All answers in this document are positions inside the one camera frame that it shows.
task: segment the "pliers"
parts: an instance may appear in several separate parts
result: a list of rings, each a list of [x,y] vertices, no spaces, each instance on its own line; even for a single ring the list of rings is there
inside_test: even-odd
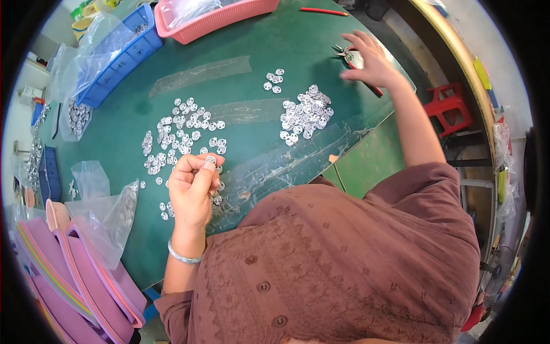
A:
[[[342,48],[335,44],[334,48],[339,51],[339,53],[335,55],[343,57],[351,69],[363,69],[365,62],[361,56],[361,53],[357,51],[355,47],[351,46]],[[367,86],[378,96],[378,98],[384,95],[378,87],[370,85]]]

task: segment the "button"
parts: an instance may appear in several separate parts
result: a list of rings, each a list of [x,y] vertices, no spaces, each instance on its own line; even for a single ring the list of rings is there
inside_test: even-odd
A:
[[[264,281],[264,282],[259,283],[259,284],[256,286],[256,288],[258,289],[258,291],[259,291],[260,293],[267,293],[267,292],[270,290],[271,286],[270,286],[270,283],[269,283],[269,282]]]
[[[280,315],[273,319],[273,322],[271,323],[273,327],[283,327],[287,324],[287,317],[284,315]]]
[[[249,255],[248,257],[246,257],[244,262],[250,265],[250,264],[254,264],[257,260],[258,260],[258,257],[256,257],[255,255]]]

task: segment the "green workbench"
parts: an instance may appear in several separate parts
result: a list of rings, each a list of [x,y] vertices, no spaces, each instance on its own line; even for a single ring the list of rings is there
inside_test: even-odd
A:
[[[79,142],[64,142],[60,134],[52,140],[54,116],[46,119],[41,136],[46,145],[57,149],[63,201],[70,200],[70,167],[83,160],[101,162],[112,194],[136,179],[147,183],[139,191],[134,224],[122,257],[141,289],[162,279],[166,243],[174,225],[173,218],[161,219],[158,205],[168,202],[168,189],[155,183],[157,176],[167,180],[171,167],[167,165],[157,176],[149,176],[141,142],[151,130],[151,154],[161,151],[156,144],[156,125],[172,114],[175,98],[185,101],[193,97],[199,107],[212,113],[211,122],[226,123],[223,130],[215,132],[200,129],[202,137],[192,146],[192,154],[198,154],[214,136],[227,140],[221,174],[226,189],[221,193],[222,205],[214,207],[209,234],[235,228],[269,193],[308,183],[331,165],[329,155],[345,154],[393,112],[387,92],[379,99],[365,85],[339,78],[346,65],[333,58],[331,46],[347,45],[342,32],[368,30],[352,16],[304,13],[300,7],[342,10],[331,0],[281,0],[271,14],[235,23],[188,45],[167,39],[95,110]],[[277,68],[285,70],[284,81],[278,84],[280,94],[262,87],[266,74]],[[300,137],[289,148],[279,138],[282,102],[296,101],[296,96],[312,84],[332,99],[334,116],[325,129],[314,132],[311,140]],[[196,130],[183,129],[188,134]]]

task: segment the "blue plastic crate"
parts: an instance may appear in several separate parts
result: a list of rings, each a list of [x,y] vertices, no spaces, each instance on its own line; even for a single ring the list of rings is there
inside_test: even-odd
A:
[[[35,110],[32,113],[32,118],[31,118],[31,127],[35,125],[36,121],[38,121],[38,116],[40,116],[40,112],[42,112],[43,108],[44,108],[44,105],[35,103]]]
[[[126,48],[111,61],[109,66],[93,80],[93,83],[76,96],[77,105],[84,103],[97,108],[122,79],[130,74],[147,57],[162,47],[163,41],[157,33],[155,16],[149,4],[144,4],[130,13],[124,18],[122,23],[130,31],[134,31],[139,25],[148,24],[149,27],[130,41]],[[102,50],[106,48],[101,47],[101,45],[102,43],[100,43],[97,49]]]
[[[38,178],[40,180],[40,193],[43,204],[50,198],[54,202],[61,200],[61,182],[57,172],[56,149],[44,147],[40,165],[38,167]]]

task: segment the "brown shirt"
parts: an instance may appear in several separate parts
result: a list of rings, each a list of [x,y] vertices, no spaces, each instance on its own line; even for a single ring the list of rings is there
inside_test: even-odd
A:
[[[277,191],[208,237],[193,292],[155,301],[173,343],[454,342],[480,251],[443,163],[407,168],[363,200],[308,184]]]

